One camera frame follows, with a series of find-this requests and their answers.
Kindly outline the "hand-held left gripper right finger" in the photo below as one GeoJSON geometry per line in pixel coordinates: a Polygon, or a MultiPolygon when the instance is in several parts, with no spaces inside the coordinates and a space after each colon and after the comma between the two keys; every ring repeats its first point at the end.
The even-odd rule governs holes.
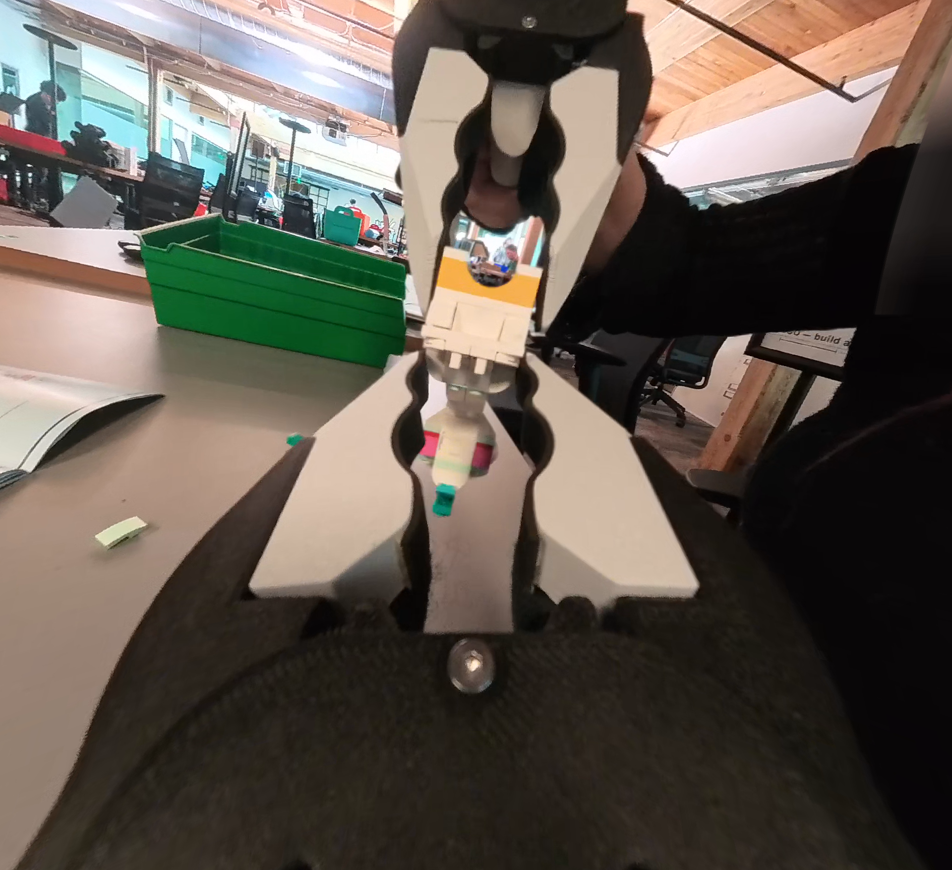
{"type": "Polygon", "coordinates": [[[566,599],[686,601],[700,588],[632,436],[528,353],[516,376],[531,465],[511,572],[514,628],[566,599]]]}

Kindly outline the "green tote bag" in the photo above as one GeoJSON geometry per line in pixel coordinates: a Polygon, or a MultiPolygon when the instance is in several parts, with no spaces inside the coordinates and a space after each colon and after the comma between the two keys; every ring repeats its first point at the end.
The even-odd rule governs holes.
{"type": "Polygon", "coordinates": [[[323,238],[336,245],[355,246],[364,232],[367,217],[355,206],[336,206],[327,208],[323,213],[323,238]]]}

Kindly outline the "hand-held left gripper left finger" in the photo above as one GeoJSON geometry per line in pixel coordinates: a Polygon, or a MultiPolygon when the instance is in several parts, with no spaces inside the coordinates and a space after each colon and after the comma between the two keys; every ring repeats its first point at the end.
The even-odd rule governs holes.
{"type": "Polygon", "coordinates": [[[422,353],[400,356],[315,433],[249,581],[257,598],[383,602],[422,631],[432,569],[412,465],[428,382],[422,353]]]}

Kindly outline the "black office chair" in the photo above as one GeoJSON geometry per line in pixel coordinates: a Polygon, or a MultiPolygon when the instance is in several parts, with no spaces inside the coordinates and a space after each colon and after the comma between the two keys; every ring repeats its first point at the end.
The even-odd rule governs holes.
{"type": "Polygon", "coordinates": [[[670,391],[706,388],[713,364],[726,341],[726,336],[685,336],[671,340],[649,365],[638,408],[662,404],[673,412],[676,427],[684,428],[687,412],[670,391]]]}
{"type": "Polygon", "coordinates": [[[135,227],[147,229],[194,216],[204,186],[203,169],[151,152],[135,186],[135,227]]]}

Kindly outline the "light green lego piece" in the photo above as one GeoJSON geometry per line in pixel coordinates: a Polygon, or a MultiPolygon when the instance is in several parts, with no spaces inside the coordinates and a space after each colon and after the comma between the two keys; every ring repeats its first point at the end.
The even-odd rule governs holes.
{"type": "Polygon", "coordinates": [[[93,539],[95,543],[103,549],[112,550],[138,537],[148,528],[149,523],[146,520],[133,516],[122,519],[103,529],[98,532],[93,539]]]}

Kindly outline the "green plastic bin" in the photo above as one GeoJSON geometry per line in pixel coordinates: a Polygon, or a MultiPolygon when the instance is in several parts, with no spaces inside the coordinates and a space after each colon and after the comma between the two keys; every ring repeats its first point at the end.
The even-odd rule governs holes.
{"type": "Polygon", "coordinates": [[[396,261],[217,214],[139,241],[160,326],[374,368],[405,350],[396,261]]]}

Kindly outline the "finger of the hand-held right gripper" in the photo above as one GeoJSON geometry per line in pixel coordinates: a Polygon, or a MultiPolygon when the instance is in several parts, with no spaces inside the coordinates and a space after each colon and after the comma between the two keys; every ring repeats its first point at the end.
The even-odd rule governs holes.
{"type": "Polygon", "coordinates": [[[455,244],[490,80],[463,50],[429,50],[406,132],[401,180],[411,277],[425,323],[446,248],[455,244]]]}
{"type": "Polygon", "coordinates": [[[548,116],[555,142],[540,201],[546,234],[536,309],[541,332],[551,327],[570,294],[622,171],[619,99],[615,68],[579,68],[551,87],[548,116]]]}

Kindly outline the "white lego unicorn model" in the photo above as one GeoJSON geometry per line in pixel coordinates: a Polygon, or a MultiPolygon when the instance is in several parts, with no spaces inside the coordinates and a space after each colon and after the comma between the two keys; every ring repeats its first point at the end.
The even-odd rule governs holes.
{"type": "Polygon", "coordinates": [[[517,369],[429,345],[424,354],[431,379],[446,388],[446,404],[423,424],[421,458],[435,486],[433,513],[447,518],[460,491],[489,471],[496,434],[485,409],[491,396],[514,385],[517,369]]]}

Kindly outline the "white orange lego arch piece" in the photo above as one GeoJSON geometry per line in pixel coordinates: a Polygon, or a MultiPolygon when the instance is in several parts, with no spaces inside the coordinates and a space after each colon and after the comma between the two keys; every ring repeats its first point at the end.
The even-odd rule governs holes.
{"type": "Polygon", "coordinates": [[[517,367],[525,355],[542,269],[518,264],[505,283],[487,286],[471,271],[470,256],[446,248],[425,310],[422,347],[447,353],[452,365],[478,362],[517,367]]]}

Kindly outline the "person's right forearm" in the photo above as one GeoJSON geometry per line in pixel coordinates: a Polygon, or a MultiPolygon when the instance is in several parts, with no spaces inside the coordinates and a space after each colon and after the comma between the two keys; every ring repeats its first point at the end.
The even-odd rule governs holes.
{"type": "Polygon", "coordinates": [[[637,157],[643,207],[557,325],[659,339],[864,327],[919,149],[877,149],[817,181],[707,209],[637,157]]]}

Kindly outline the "open instruction booklet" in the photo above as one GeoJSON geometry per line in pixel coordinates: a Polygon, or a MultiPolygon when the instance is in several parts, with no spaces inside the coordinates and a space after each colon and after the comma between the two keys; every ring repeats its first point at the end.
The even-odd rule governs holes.
{"type": "Polygon", "coordinates": [[[1,488],[29,476],[77,427],[161,400],[98,381],[1,366],[1,488]]]}

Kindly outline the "person's right hand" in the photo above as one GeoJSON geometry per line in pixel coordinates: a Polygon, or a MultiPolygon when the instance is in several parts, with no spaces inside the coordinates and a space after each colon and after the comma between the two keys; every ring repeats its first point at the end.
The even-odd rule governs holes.
{"type": "Polygon", "coordinates": [[[549,207],[543,201],[523,202],[517,189],[502,186],[494,180],[487,147],[476,156],[463,208],[470,220],[497,233],[506,233],[527,219],[545,221],[550,215],[549,207]]]}

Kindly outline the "framed wall sign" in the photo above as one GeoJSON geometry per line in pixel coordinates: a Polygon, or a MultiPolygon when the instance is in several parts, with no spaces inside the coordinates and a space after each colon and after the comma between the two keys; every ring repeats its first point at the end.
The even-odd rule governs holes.
{"type": "Polygon", "coordinates": [[[775,364],[800,367],[811,373],[833,376],[841,371],[855,328],[766,332],[751,335],[746,354],[775,364]]]}

